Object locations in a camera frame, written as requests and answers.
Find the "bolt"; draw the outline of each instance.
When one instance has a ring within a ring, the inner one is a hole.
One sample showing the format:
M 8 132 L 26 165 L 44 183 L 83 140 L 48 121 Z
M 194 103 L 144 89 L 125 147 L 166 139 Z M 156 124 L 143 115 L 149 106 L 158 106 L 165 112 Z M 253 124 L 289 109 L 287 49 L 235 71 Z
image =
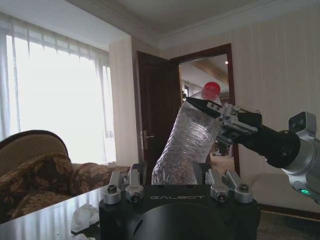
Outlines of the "bolt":
M 224 203 L 227 200 L 227 195 L 224 192 L 219 192 L 216 195 L 216 199 L 220 203 Z
M 108 188 L 107 188 L 107 191 L 109 194 L 115 194 L 117 192 L 118 188 L 116 185 L 109 185 Z
M 130 202 L 131 203 L 137 203 L 140 201 L 140 195 L 138 192 L 134 192 L 132 193 L 132 195 L 130 196 Z
M 241 192 L 248 192 L 249 190 L 249 186 L 245 183 L 240 183 L 238 187 Z

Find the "open door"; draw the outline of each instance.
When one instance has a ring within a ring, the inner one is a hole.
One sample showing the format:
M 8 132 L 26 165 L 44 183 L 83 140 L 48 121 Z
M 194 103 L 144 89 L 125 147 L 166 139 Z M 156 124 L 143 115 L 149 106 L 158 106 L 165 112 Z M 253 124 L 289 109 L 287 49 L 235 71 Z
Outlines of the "open door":
M 182 93 L 176 62 L 137 52 L 137 91 L 146 183 L 163 152 L 179 108 Z

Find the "crumpled tissue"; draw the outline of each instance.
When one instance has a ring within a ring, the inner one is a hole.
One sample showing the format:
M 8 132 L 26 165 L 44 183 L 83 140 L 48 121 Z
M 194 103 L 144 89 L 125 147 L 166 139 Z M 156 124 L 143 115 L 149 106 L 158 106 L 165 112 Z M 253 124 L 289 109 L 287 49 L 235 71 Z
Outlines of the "crumpled tissue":
M 99 211 L 97 207 L 86 203 L 74 211 L 71 221 L 71 231 L 78 233 L 99 221 Z
M 86 237 L 83 233 L 74 236 L 72 240 L 96 240 L 94 237 Z

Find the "plastic water bottle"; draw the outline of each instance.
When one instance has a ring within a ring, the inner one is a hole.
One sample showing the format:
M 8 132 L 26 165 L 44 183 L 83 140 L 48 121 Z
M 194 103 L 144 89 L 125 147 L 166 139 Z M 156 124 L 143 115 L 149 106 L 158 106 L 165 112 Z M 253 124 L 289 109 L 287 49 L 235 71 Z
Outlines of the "plastic water bottle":
M 207 99 L 218 104 L 220 86 L 208 82 L 192 98 Z M 152 172 L 153 185 L 197 184 L 193 164 L 205 163 L 220 131 L 215 118 L 185 101 L 176 117 L 170 137 Z

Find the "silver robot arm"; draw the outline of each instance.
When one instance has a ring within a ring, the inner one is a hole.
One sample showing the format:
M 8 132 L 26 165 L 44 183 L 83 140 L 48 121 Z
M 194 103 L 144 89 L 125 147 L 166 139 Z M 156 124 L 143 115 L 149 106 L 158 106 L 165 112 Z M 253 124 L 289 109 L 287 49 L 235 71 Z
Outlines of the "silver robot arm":
M 187 102 L 220 122 L 218 142 L 242 144 L 264 156 L 268 164 L 288 175 L 294 190 L 320 204 L 320 140 L 316 138 L 315 115 L 301 112 L 290 118 L 289 130 L 277 132 L 262 124 L 258 111 L 191 97 Z

